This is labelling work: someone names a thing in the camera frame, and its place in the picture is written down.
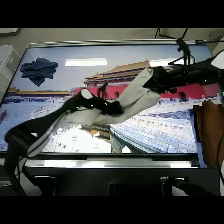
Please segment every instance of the television screen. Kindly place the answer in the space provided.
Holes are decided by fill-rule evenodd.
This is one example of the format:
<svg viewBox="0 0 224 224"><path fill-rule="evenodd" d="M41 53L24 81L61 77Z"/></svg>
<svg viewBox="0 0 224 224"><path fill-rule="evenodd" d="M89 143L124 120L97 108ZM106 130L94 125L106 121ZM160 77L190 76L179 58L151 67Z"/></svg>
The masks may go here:
<svg viewBox="0 0 224 224"><path fill-rule="evenodd" d="M55 111L84 87L96 95L97 89L108 83L106 99L117 99L145 67L167 67L167 61L181 57L177 48L122 45L27 49L0 108L0 151L7 150L4 136L12 127ZM212 56L207 46L190 45L190 50L196 62ZM38 69L48 78L35 80ZM219 103L219 87L194 84L177 90L176 94L162 94L155 106L120 124L89 127L70 123L60 127L42 152L196 153L190 110L206 98Z"/></svg>

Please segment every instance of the red building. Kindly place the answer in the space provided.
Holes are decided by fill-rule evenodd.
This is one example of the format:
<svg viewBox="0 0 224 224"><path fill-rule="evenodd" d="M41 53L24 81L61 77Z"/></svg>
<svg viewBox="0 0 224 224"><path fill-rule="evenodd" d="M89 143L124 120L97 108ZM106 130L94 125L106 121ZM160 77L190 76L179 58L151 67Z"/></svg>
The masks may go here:
<svg viewBox="0 0 224 224"><path fill-rule="evenodd" d="M95 74L87 77L84 81L85 87L94 95L97 95L97 89L105 83L108 83L106 88L107 98L115 99L124 91L128 84L146 67L149 66L149 61L138 62L128 65L117 66L101 74ZM82 88L76 88L74 95L78 94ZM216 96L219 92L217 84L200 86L199 84L178 87L176 94L165 93L161 98L179 98L178 92L185 92L187 98L202 98Z"/></svg>

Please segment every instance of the black cloth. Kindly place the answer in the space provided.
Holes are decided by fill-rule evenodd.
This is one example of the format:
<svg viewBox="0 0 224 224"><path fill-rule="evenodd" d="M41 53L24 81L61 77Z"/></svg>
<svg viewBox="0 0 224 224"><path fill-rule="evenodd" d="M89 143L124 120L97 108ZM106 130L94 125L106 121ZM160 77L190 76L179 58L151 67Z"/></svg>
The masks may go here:
<svg viewBox="0 0 224 224"><path fill-rule="evenodd" d="M24 63L20 71L23 73L22 78L29 78L36 86L40 86L45 78L53 79L58 63L50 62L45 58L37 58L31 63Z"/></svg>

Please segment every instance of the brown leather object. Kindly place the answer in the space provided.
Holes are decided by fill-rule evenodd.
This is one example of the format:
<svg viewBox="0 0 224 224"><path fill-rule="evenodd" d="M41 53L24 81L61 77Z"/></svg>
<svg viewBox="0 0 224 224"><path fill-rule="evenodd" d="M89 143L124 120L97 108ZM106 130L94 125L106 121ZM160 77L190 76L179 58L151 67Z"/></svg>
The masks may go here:
<svg viewBox="0 0 224 224"><path fill-rule="evenodd" d="M204 161L209 167L216 167L218 144L224 133L224 107L221 104L204 101L202 106L194 106L193 109L197 120L196 137L202 144ZM224 140L219 152L220 165L223 159Z"/></svg>

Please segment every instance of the blue sky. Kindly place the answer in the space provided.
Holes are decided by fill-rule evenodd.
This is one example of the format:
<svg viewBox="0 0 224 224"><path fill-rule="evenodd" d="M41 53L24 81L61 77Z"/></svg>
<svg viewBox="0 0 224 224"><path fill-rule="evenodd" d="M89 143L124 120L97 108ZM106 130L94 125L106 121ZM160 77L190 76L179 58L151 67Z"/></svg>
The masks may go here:
<svg viewBox="0 0 224 224"><path fill-rule="evenodd" d="M85 77L106 72L118 65L131 64L146 60L178 58L182 52L177 51L177 45L133 45L133 46L79 46L31 48L26 51L20 66L12 81L11 87L20 90L70 90L83 86ZM190 46L191 54L196 62L211 57L207 46ZM20 67L24 63L35 61L38 57L46 58L59 64L54 79L46 79L37 87L29 79L21 78ZM66 59L106 58L106 66L65 67Z"/></svg>

